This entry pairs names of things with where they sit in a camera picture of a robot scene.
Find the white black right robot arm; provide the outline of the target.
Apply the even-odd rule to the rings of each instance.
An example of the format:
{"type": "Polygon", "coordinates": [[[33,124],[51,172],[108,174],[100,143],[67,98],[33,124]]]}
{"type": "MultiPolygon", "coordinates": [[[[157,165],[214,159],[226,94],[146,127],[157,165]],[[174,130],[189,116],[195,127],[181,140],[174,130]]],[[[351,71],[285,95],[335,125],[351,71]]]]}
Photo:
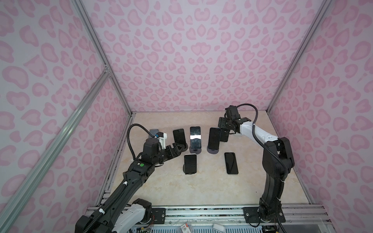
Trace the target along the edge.
{"type": "Polygon", "coordinates": [[[258,218],[262,222],[279,222],[281,196],[285,180],[294,167],[294,158],[290,141],[286,137],[278,138],[257,127],[258,109],[248,103],[225,108],[224,117],[219,118],[220,141],[227,142],[231,132],[241,134],[263,148],[262,166],[266,172],[266,182],[262,197],[259,199],[258,218]],[[255,118],[241,117],[239,107],[250,106],[255,110],[255,118]]]}

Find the purple-edged phone with glare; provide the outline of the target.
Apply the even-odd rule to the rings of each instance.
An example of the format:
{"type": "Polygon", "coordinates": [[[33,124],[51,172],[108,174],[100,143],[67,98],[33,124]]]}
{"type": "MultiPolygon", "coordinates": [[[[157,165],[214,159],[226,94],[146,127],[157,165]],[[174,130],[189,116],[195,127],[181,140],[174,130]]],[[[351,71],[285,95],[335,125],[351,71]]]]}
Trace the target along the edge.
{"type": "Polygon", "coordinates": [[[202,148],[202,137],[201,137],[200,126],[190,127],[190,148],[192,150],[197,150],[197,149],[202,148]]]}

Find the grey foam pad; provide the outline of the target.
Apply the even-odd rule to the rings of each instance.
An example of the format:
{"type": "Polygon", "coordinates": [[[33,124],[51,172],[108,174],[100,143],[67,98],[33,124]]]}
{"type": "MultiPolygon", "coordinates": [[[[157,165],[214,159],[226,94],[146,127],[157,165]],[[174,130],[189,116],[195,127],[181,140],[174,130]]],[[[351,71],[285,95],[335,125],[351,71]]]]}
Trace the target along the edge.
{"type": "Polygon", "coordinates": [[[149,135],[149,138],[158,138],[158,133],[159,133],[159,130],[158,129],[150,129],[149,130],[150,132],[150,135],[149,135]]]}

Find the grey round stand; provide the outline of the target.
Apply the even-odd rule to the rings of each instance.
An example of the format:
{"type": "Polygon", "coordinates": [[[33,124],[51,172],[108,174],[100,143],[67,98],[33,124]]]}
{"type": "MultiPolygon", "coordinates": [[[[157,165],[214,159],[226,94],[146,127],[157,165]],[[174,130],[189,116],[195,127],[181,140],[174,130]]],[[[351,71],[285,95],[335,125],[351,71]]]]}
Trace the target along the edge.
{"type": "Polygon", "coordinates": [[[210,149],[209,147],[207,147],[207,152],[209,154],[218,154],[219,153],[219,149],[210,149]]]}
{"type": "Polygon", "coordinates": [[[191,154],[200,154],[202,152],[202,149],[201,148],[199,148],[199,149],[189,148],[189,152],[191,154]]]}

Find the phone on left rear stand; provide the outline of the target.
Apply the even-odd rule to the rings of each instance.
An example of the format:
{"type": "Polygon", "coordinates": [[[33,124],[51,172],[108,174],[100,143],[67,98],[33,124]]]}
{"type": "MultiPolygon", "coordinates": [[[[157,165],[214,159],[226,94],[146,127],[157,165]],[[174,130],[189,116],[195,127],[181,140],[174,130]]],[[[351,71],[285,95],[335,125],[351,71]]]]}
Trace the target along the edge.
{"type": "Polygon", "coordinates": [[[175,143],[187,144],[186,137],[185,137],[185,131],[183,128],[173,130],[173,136],[174,136],[175,143]]]}

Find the blue-edged black phone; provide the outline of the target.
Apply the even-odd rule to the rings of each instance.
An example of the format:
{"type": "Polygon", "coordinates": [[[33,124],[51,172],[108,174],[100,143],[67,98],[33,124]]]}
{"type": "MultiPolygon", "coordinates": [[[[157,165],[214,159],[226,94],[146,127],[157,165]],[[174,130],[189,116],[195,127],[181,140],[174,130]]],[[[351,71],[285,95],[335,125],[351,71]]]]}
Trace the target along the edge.
{"type": "Polygon", "coordinates": [[[219,150],[220,147],[220,128],[210,128],[209,129],[209,138],[208,138],[208,146],[209,150],[219,150]]]}

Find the green-edged black phone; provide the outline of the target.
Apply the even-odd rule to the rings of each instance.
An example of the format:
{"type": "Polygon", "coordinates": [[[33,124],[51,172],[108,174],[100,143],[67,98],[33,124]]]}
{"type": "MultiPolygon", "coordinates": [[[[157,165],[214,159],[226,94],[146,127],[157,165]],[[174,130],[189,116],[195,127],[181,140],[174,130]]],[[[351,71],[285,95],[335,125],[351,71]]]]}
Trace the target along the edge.
{"type": "Polygon", "coordinates": [[[239,170],[236,155],[233,152],[226,152],[224,158],[227,174],[238,175],[239,170]]]}

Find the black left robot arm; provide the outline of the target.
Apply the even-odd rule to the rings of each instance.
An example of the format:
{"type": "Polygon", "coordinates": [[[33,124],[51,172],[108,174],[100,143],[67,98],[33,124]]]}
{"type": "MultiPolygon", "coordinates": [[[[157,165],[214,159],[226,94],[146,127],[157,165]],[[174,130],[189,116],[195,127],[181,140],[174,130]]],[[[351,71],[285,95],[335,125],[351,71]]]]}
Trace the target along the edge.
{"type": "Polygon", "coordinates": [[[151,224],[152,204],[137,199],[125,209],[134,194],[146,183],[158,165],[181,155],[184,145],[173,143],[162,148],[157,138],[146,139],[143,152],[123,173],[121,184],[90,216],[81,216],[76,233],[127,233],[138,223],[151,224]]]}

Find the grey right round stand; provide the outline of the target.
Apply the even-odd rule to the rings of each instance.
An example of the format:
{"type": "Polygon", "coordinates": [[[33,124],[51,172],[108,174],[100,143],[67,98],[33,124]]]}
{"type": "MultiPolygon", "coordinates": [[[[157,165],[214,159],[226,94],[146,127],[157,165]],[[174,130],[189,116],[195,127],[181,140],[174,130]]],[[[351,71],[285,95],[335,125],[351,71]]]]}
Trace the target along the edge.
{"type": "Polygon", "coordinates": [[[209,154],[218,154],[219,153],[219,149],[210,149],[209,147],[207,147],[207,152],[209,154]]]}

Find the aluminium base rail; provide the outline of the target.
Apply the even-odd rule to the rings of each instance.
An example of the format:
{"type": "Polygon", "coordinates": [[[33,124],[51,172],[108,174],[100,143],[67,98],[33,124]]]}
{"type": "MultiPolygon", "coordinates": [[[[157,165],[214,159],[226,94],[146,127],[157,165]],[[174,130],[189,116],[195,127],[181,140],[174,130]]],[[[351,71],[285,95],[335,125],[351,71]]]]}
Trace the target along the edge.
{"type": "Polygon", "coordinates": [[[122,210],[95,207],[75,225],[76,233],[334,233],[318,204],[285,204],[268,219],[254,205],[151,206],[141,201],[122,210]]]}

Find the grey middle round stand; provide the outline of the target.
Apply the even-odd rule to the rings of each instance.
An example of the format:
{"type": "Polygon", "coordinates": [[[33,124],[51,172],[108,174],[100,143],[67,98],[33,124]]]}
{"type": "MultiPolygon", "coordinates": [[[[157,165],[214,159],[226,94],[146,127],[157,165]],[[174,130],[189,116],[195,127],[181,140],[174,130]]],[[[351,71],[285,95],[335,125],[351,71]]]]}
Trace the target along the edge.
{"type": "Polygon", "coordinates": [[[199,148],[199,149],[189,148],[189,152],[191,154],[200,154],[202,152],[202,149],[201,148],[199,148]]]}

